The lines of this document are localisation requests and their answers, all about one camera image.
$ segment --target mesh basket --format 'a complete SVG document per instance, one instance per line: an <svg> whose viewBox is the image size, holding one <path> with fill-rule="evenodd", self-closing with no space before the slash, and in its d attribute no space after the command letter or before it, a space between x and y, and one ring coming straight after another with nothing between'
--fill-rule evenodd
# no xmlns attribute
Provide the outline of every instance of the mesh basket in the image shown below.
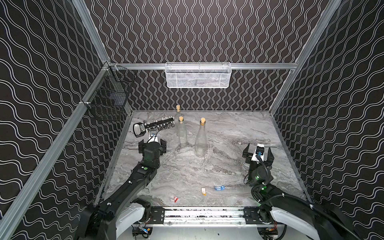
<svg viewBox="0 0 384 240"><path fill-rule="evenodd" d="M169 88L227 88L230 63L166 63Z"/></svg>
<svg viewBox="0 0 384 240"><path fill-rule="evenodd" d="M105 76L87 104L91 114L99 121L120 121L125 119L124 107L127 102L126 84Z"/></svg>

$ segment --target white wire basket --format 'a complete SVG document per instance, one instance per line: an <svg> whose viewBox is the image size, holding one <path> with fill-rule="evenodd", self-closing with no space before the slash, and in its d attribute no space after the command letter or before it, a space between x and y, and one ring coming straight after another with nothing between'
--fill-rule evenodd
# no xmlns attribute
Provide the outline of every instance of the white wire basket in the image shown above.
<svg viewBox="0 0 384 240"><path fill-rule="evenodd" d="M231 78L230 63L166 63L169 88L227 88Z"/></svg>

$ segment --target cable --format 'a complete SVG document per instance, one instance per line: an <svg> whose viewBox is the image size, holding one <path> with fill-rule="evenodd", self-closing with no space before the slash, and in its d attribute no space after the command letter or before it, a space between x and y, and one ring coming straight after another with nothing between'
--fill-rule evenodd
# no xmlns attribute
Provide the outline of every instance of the cable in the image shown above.
<svg viewBox="0 0 384 240"><path fill-rule="evenodd" d="M247 182L245 182L245 179L246 179L247 177L248 177L248 174L245 175L244 180L243 180L243 183L244 183L245 185L248 183L248 180L247 180Z"/></svg>
<svg viewBox="0 0 384 240"><path fill-rule="evenodd" d="M267 185L269 183L269 173L268 173L268 169L266 168L262 158L259 156L259 155L256 155L256 158L257 160L259 160L259 162L261 163L261 165L263 166L264 170L265 170L265 175L266 175L266 182L264 183L264 185Z"/></svg>
<svg viewBox="0 0 384 240"><path fill-rule="evenodd" d="M289 194L278 194L278 195L274 195L270 198L268 198L267 200L265 201L262 201L262 202L259 202L260 204L266 204L267 202L269 202L270 200L272 200L273 198L277 198L277 197L290 197L290 198L293 198L293 199L296 199L297 201L307 205L308 207L310 207L312 210L314 210L315 212L319 213L320 215L322 215L323 217L327 218L328 220L334 222L336 225L338 225L339 227L341 227L342 229L346 230L349 234L351 234L354 238L356 238L357 240L361 240L359 236L357 236L354 232L352 232L351 230L349 230L346 226L344 226L344 224L342 224L341 222L339 222L337 219L335 219L334 217L330 216L329 214L321 211L321 210L318 210L314 205L312 205L311 203L307 202L307 201L304 201L303 199L299 198L299 197L296 197L296 196L292 196L292 195L289 195Z"/></svg>
<svg viewBox="0 0 384 240"><path fill-rule="evenodd" d="M286 231L287 231L287 225L284 224L283 232L281 233L280 237L276 238L275 240L280 240L280 239L282 239L282 238L284 237Z"/></svg>
<svg viewBox="0 0 384 240"><path fill-rule="evenodd" d="M258 184L258 185L253 186L251 189L251 194L256 201L260 201L262 199L262 196L260 195L257 188L263 187L263 186L264 186L263 184Z"/></svg>

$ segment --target glass bottle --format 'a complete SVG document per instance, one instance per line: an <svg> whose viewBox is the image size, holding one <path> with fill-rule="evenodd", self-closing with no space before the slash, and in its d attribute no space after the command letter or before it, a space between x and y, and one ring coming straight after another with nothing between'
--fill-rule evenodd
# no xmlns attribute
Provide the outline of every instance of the glass bottle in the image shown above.
<svg viewBox="0 0 384 240"><path fill-rule="evenodd" d="M173 118L175 120L176 135L179 135L179 117L181 116L180 105L176 105L176 115Z"/></svg>
<svg viewBox="0 0 384 240"><path fill-rule="evenodd" d="M180 147L186 147L188 145L188 141L187 141L187 127L185 126L184 118L180 116L178 122L179 122L179 125L177 127L179 132Z"/></svg>
<svg viewBox="0 0 384 240"><path fill-rule="evenodd" d="M207 151L207 136L205 134L205 118L201 118L200 129L195 141L195 154L198 157L203 157Z"/></svg>

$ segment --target metal bracket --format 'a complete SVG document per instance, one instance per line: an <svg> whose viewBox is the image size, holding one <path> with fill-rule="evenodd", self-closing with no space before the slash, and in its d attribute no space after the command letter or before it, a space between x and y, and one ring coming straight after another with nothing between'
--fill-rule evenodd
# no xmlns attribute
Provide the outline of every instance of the metal bracket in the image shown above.
<svg viewBox="0 0 384 240"><path fill-rule="evenodd" d="M263 224L259 218L259 214L257 211L259 208L253 207L253 208L244 208L244 219L247 224Z"/></svg>
<svg viewBox="0 0 384 240"><path fill-rule="evenodd" d="M149 214L152 219L148 224L163 224L164 223L165 209L162 207L151 207L151 213Z"/></svg>

